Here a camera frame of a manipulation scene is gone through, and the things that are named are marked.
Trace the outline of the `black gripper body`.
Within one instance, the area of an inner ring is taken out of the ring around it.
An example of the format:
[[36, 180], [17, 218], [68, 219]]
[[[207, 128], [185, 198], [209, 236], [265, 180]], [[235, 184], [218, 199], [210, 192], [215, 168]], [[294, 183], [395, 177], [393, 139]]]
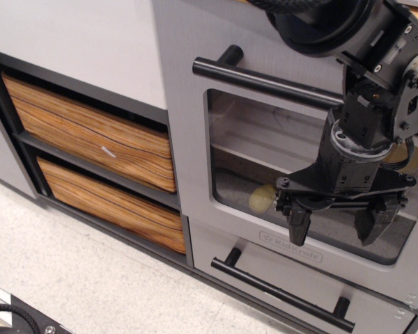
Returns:
[[416, 179], [387, 166], [393, 144], [364, 147], [341, 124], [350, 112], [332, 107], [327, 114], [312, 165], [277, 180], [275, 209], [285, 216], [303, 216], [327, 209], [351, 209], [371, 216], [395, 215], [408, 202]]

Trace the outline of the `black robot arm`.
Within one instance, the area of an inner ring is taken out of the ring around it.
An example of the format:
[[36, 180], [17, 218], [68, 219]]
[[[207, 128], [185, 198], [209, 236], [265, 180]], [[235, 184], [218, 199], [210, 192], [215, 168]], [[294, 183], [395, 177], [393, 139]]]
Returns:
[[418, 134], [418, 19], [396, 1], [256, 1], [282, 40], [305, 56], [344, 64], [344, 100], [327, 114], [316, 161], [277, 180], [276, 208], [301, 246], [316, 211], [355, 209], [372, 244], [416, 184], [388, 163], [395, 145], [415, 151]]

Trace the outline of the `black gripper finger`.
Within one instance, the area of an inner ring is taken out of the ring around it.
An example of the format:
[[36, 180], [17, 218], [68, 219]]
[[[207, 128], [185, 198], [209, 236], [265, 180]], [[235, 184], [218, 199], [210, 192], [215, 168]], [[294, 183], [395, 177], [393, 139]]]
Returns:
[[396, 218], [400, 209], [397, 195], [380, 196], [355, 215], [354, 226], [362, 246], [373, 244]]
[[292, 200], [291, 211], [288, 216], [290, 242], [296, 246], [303, 246], [311, 223], [312, 211], [303, 207], [297, 200]]

